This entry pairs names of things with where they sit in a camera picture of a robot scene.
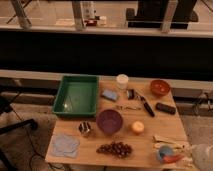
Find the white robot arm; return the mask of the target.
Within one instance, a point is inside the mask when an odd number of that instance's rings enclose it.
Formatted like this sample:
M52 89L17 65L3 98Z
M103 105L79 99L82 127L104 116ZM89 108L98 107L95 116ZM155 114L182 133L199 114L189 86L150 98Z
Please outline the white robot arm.
M195 144L188 150L196 171L213 171L213 144Z

